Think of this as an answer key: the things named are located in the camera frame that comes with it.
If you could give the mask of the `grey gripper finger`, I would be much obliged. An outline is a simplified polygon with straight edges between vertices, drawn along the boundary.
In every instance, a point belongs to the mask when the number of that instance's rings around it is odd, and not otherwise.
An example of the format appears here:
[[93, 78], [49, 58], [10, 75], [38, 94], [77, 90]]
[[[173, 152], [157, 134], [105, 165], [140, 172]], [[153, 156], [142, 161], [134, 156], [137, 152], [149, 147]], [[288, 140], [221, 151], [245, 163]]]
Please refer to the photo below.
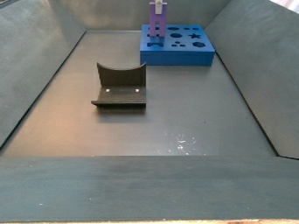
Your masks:
[[164, 1], [163, 0], [153, 0], [153, 4], [155, 4], [155, 14], [161, 15], [163, 14]]

